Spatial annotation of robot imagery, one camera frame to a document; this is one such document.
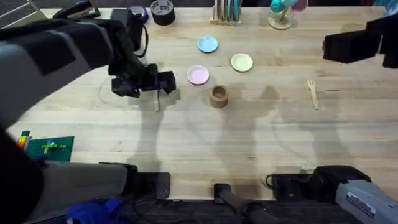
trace pink plate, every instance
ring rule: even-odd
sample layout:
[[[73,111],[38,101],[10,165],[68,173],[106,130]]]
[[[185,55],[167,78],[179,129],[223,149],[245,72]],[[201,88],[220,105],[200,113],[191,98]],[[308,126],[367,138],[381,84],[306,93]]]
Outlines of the pink plate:
[[[209,80],[209,71],[204,66],[195,65],[188,69],[187,78],[194,85],[202,85]]]

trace roll of tape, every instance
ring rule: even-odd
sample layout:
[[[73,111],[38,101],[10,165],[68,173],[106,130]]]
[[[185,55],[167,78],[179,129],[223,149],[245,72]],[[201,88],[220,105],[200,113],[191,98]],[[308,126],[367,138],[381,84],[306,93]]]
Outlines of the roll of tape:
[[[166,26],[175,19],[173,3],[169,0],[156,0],[150,5],[150,12],[156,24]]]
[[[131,6],[128,9],[134,14],[134,15],[141,15],[141,22],[146,23],[148,21],[148,12],[147,9],[142,7],[142,6]]]

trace yellow plate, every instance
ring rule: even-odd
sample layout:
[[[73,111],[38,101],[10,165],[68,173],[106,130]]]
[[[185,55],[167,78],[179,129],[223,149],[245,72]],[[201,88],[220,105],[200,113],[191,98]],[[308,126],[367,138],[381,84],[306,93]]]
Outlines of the yellow plate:
[[[238,72],[247,72],[253,67],[253,60],[247,54],[236,54],[231,59],[231,65]]]

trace label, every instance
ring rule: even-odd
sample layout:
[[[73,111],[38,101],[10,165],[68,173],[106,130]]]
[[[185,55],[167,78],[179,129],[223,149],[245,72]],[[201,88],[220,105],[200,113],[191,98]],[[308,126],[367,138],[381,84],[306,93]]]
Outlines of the label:
[[[370,206],[370,204],[364,202],[357,195],[351,192],[347,192],[346,199],[357,208],[359,208],[362,212],[364,212],[367,216],[374,218],[374,215],[376,214],[376,209]]]

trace blue plate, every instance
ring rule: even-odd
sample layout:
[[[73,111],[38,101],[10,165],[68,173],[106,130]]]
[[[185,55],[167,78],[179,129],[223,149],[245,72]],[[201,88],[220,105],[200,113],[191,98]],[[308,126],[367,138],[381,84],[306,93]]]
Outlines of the blue plate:
[[[203,36],[198,40],[198,48],[204,53],[212,53],[217,50],[218,41],[212,36]]]

